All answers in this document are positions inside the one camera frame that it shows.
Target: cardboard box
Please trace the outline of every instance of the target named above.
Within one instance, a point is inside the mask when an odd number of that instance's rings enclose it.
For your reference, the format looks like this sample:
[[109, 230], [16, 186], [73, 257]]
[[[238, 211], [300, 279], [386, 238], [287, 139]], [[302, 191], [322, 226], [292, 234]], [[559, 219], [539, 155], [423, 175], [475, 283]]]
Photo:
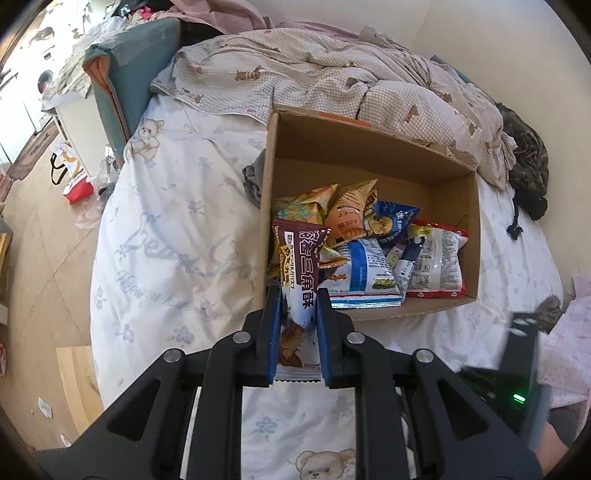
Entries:
[[468, 243], [459, 253], [467, 297], [407, 297], [401, 307], [350, 309], [346, 313], [353, 320], [390, 319], [475, 301], [480, 272], [478, 185], [475, 172], [458, 162], [458, 154], [442, 145], [413, 141], [357, 120], [276, 107], [269, 120], [262, 185], [257, 308], [264, 305], [271, 199], [376, 177], [380, 200], [418, 206], [419, 218], [468, 231]]

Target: red bag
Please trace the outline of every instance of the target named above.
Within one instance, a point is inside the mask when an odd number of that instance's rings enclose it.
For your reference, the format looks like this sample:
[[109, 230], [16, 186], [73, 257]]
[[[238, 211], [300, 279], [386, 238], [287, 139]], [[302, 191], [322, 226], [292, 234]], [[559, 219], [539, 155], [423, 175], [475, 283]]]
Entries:
[[[56, 160], [61, 157], [62, 164], [56, 166]], [[84, 200], [92, 195], [93, 187], [88, 181], [88, 174], [84, 170], [82, 163], [78, 160], [76, 152], [69, 144], [59, 144], [53, 148], [53, 155], [51, 156], [51, 182], [54, 185], [59, 185], [66, 173], [71, 175], [70, 180], [64, 189], [64, 197], [68, 199], [70, 205]], [[55, 171], [61, 172], [60, 177], [56, 180], [53, 178]]]
[[92, 195], [93, 191], [92, 183], [88, 181], [88, 175], [82, 170], [68, 180], [64, 189], [64, 197], [68, 199], [70, 205], [73, 205]]

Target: green cushion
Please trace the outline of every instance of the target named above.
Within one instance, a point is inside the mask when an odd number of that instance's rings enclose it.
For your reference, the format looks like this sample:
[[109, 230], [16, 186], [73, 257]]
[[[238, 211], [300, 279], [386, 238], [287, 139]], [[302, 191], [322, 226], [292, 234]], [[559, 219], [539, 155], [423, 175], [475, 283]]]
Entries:
[[[118, 160], [123, 159], [125, 144], [148, 106], [150, 82], [168, 65], [179, 45], [180, 20], [162, 18], [87, 49], [84, 69], [92, 79], [96, 106]], [[96, 68], [99, 63], [106, 66], [106, 77], [105, 68]]]

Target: yellow snack bag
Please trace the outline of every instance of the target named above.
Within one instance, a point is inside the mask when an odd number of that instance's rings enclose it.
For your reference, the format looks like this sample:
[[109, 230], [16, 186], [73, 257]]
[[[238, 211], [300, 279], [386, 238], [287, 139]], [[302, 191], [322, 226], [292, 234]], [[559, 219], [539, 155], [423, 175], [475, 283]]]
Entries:
[[324, 221], [324, 224], [330, 228], [326, 241], [327, 247], [337, 247], [367, 236], [363, 225], [363, 213], [368, 198], [377, 197], [374, 190], [377, 181], [378, 179], [362, 181], [338, 192], [337, 201]]
[[322, 225], [330, 199], [335, 194], [339, 184], [310, 190], [298, 197], [283, 197], [275, 199], [271, 205], [273, 217], [298, 222], [316, 223]]

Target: black device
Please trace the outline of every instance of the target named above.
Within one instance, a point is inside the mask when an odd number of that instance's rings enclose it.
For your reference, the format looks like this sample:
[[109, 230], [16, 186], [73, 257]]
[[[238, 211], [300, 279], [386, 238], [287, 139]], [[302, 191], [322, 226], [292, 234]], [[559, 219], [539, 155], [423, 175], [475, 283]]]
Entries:
[[[38, 452], [41, 466], [55, 480], [176, 480], [201, 387], [187, 479], [238, 480], [242, 389], [273, 382], [281, 302], [271, 287], [241, 331], [206, 351], [165, 352], [71, 447]], [[333, 310], [322, 288], [317, 333], [327, 387], [355, 389], [356, 479], [409, 478], [401, 415], [419, 478], [542, 478], [526, 443], [432, 351], [385, 349]]]

